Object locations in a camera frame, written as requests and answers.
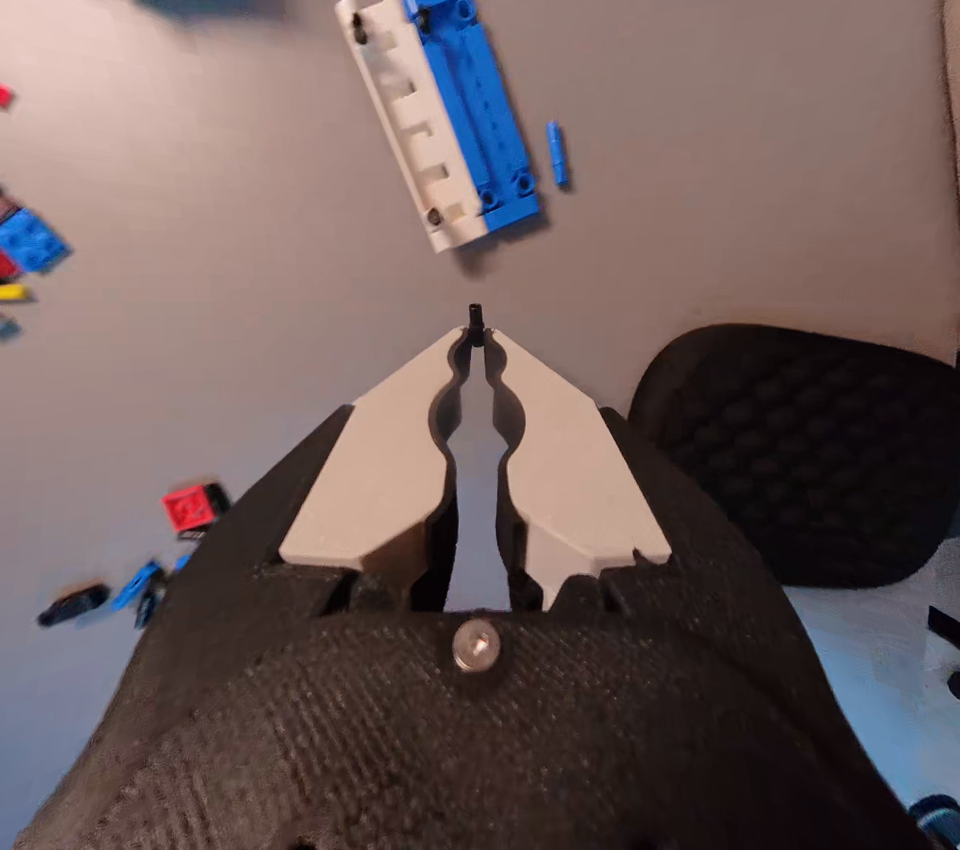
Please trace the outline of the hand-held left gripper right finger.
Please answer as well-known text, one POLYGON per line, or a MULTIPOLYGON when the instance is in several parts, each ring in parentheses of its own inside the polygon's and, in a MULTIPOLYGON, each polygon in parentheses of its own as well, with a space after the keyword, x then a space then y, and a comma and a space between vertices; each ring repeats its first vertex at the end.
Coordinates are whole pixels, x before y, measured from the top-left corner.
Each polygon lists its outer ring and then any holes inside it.
POLYGON ((571 577, 664 565, 665 532, 600 408, 503 332, 485 335, 498 464, 496 537, 510 608, 548 610, 571 577))

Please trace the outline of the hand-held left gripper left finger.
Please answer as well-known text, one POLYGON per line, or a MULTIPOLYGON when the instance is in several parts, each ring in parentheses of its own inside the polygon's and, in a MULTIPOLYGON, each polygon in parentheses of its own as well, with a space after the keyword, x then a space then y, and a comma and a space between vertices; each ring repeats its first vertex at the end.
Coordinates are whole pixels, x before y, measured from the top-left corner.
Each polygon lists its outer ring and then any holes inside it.
POLYGON ((456 327, 358 398, 279 546, 295 566, 386 581, 443 608, 458 541, 456 463, 470 333, 456 327))

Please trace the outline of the heap of black blue pins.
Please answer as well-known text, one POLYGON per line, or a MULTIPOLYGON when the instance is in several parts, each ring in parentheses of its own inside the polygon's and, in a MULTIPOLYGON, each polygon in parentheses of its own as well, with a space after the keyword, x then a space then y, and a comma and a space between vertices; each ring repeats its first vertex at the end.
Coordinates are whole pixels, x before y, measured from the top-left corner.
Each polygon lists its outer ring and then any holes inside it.
POLYGON ((171 569, 152 559, 144 564, 109 602, 112 613, 132 606, 134 629, 146 629, 159 609, 174 577, 182 571, 192 554, 180 556, 171 569))

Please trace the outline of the blue lego pin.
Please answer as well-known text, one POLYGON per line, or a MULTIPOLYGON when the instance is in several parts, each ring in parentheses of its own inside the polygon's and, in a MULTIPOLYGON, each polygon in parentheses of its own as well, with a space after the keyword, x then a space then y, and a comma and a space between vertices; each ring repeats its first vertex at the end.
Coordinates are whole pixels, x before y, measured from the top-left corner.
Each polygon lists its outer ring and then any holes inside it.
POLYGON ((555 185, 562 191, 568 191, 570 189, 570 165, 564 130, 557 121, 549 121, 545 129, 555 185))

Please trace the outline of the white lego panel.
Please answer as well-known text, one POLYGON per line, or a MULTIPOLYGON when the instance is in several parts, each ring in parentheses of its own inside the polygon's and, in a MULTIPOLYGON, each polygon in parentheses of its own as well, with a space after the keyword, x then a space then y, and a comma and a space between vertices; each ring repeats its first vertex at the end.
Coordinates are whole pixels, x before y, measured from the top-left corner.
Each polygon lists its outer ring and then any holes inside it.
POLYGON ((402 0, 340 0, 334 10, 432 248, 440 253, 485 237, 479 198, 402 0), (352 36, 354 12, 369 35, 363 47, 352 36), (431 207, 443 214, 439 228, 426 221, 431 207))

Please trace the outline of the blue lego panel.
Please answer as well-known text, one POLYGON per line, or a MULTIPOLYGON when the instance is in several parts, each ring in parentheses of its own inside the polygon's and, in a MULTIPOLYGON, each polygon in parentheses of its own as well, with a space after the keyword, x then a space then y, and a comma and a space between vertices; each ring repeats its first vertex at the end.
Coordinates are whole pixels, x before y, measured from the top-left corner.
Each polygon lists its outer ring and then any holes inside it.
POLYGON ((421 42, 476 195, 486 233, 540 213, 537 181, 495 50, 474 0, 401 0, 421 42), (429 7, 432 32, 414 17, 429 7))

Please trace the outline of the red square lego plate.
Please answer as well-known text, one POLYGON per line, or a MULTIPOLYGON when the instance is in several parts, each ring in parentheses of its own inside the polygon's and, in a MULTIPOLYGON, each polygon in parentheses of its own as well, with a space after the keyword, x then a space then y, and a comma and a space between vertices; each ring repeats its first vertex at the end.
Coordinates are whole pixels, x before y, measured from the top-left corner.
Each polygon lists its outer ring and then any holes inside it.
POLYGON ((181 541, 198 541, 232 506, 222 485, 194 484, 173 490, 160 500, 174 535, 181 541))

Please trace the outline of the black lego liftarm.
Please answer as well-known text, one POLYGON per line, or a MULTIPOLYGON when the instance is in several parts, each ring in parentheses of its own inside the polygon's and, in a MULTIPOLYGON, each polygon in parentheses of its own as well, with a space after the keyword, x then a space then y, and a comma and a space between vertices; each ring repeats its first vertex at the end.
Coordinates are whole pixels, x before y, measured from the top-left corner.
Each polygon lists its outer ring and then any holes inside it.
POLYGON ((111 588, 102 581, 66 592, 42 610, 35 619, 36 624, 49 629, 76 620, 101 609, 108 603, 111 593, 111 588))

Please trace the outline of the pile of mixed lego pieces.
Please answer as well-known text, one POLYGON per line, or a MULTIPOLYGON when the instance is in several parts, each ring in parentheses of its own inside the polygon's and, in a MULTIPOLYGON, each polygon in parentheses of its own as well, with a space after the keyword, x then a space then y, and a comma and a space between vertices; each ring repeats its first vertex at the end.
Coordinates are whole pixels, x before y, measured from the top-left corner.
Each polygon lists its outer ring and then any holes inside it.
POLYGON ((48 274, 74 252, 40 214, 1 190, 1 304, 36 299, 25 280, 48 274))

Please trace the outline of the black textured pad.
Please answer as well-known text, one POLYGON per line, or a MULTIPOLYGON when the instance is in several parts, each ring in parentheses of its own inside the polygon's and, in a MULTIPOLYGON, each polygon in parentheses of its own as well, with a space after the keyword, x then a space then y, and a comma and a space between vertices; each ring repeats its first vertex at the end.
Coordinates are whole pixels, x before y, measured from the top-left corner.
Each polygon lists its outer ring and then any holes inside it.
POLYGON ((774 326, 703 327, 649 364, 628 420, 784 585, 898 583, 952 533, 959 375, 928 356, 774 326))

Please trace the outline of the person's beige hoodie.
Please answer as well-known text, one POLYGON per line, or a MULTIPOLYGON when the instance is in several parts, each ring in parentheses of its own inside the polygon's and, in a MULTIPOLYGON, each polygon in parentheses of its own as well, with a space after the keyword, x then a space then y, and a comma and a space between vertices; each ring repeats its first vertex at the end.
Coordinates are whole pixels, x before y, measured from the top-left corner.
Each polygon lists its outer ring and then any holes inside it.
POLYGON ((942 82, 953 160, 953 178, 959 185, 959 0, 941 0, 942 82))

